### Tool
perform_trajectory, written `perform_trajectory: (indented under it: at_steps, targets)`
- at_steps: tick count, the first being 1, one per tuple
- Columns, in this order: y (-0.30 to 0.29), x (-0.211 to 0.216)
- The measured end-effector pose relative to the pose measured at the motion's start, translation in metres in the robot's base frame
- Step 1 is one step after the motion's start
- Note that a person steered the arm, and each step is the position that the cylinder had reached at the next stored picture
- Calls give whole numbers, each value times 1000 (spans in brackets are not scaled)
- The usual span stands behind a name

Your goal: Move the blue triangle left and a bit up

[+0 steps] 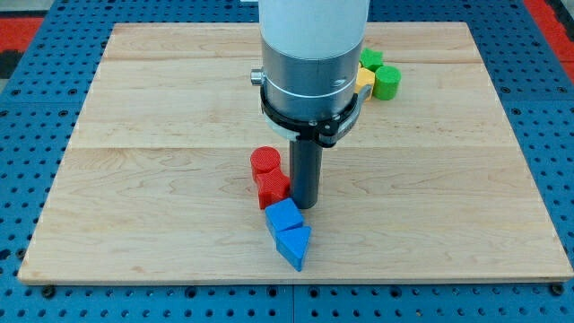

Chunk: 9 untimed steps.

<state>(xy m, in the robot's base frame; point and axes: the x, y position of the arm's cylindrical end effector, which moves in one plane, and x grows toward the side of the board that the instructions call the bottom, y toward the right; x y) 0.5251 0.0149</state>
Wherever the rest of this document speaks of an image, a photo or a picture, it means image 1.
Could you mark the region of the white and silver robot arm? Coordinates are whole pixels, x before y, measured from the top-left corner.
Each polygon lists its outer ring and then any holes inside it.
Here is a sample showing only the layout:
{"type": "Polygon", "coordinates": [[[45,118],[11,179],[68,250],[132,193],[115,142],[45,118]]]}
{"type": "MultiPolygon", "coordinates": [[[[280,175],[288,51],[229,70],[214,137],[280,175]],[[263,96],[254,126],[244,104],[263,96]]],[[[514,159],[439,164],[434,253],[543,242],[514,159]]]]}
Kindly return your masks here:
{"type": "Polygon", "coordinates": [[[265,100],[279,114],[321,121],[354,94],[369,0],[259,0],[265,100]]]}

